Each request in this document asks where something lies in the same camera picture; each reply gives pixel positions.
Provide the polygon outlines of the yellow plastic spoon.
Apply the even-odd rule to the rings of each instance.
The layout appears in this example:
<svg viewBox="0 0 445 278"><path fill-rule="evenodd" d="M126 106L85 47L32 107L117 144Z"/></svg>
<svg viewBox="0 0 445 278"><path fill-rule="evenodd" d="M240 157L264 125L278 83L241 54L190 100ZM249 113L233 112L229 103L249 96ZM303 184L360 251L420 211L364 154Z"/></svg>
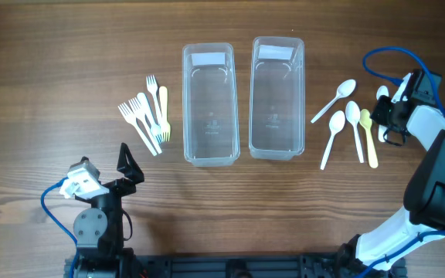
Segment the yellow plastic spoon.
<svg viewBox="0 0 445 278"><path fill-rule="evenodd" d="M367 109L362 109L360 112L360 124L365 129L369 166L371 168L377 168L379 163L371 131L372 119L370 118L370 112Z"/></svg>

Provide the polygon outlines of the white spoon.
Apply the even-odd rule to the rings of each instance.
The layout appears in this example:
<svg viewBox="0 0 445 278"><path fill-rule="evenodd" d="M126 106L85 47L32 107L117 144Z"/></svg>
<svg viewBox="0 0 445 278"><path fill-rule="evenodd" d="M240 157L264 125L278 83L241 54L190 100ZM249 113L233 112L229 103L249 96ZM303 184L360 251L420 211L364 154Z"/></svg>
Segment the white spoon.
<svg viewBox="0 0 445 278"><path fill-rule="evenodd" d="M329 121L329 130L331 132L331 136L329 137L326 148L324 149L323 157L321 160L320 169L324 170L331 153L332 145L335 139L335 135L342 131L345 125L345 113L342 110L336 111L330 121Z"/></svg>
<svg viewBox="0 0 445 278"><path fill-rule="evenodd" d="M355 138L355 147L358 155L358 159L360 163L364 163L364 156L362 151L362 143L358 133L358 123L360 121L360 109L358 104L351 100L347 103L345 108L345 116L346 120L352 125L354 138Z"/></svg>
<svg viewBox="0 0 445 278"><path fill-rule="evenodd" d="M380 88L378 88L377 93L376 93L376 99L379 100L380 97L385 96L387 97L389 95L389 91L388 88L386 86L380 86ZM383 126L383 125L379 125L378 126L378 139L381 143L385 143L385 139L384 139L384 133L386 132L387 127Z"/></svg>

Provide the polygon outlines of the white spoon angled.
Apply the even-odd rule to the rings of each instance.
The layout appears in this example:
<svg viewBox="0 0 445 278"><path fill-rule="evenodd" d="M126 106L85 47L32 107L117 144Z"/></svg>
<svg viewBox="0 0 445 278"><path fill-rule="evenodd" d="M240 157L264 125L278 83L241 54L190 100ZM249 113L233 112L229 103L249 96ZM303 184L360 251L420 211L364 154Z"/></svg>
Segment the white spoon angled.
<svg viewBox="0 0 445 278"><path fill-rule="evenodd" d="M353 91L356 88L356 80L354 79L350 79L350 80L346 80L343 83L341 83L337 90L336 90L336 94L335 97L328 103L326 104L312 119L311 119L311 123L315 123L320 117L322 117L334 104L337 100L341 99L341 98L346 98L349 97Z"/></svg>

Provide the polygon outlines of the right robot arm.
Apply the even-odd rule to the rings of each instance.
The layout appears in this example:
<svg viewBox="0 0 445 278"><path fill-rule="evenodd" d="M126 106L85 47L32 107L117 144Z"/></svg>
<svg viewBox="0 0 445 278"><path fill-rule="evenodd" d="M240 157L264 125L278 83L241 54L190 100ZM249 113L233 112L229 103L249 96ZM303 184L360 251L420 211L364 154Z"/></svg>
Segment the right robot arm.
<svg viewBox="0 0 445 278"><path fill-rule="evenodd" d="M371 119L388 132L415 137L426 156L409 180L401 209L338 250L336 277L393 277L405 255L445 239L445 116L436 104L441 80L437 73L415 69L393 97L378 99Z"/></svg>

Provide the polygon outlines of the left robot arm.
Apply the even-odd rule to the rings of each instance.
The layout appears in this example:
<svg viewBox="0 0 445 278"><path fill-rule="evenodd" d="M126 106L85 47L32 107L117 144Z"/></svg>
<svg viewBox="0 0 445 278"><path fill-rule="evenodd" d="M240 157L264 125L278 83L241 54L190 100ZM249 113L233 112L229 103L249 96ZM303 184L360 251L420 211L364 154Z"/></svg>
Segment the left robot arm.
<svg viewBox="0 0 445 278"><path fill-rule="evenodd" d="M66 193L77 201L90 205L73 223L76 255L65 265L65 277L147 277L148 271L137 259L132 248L124 243L123 217L132 223L122 207L121 199L136 192L144 174L123 143L117 161L117 171L123 177L101 183L100 172L83 157L72 165L65 182Z"/></svg>

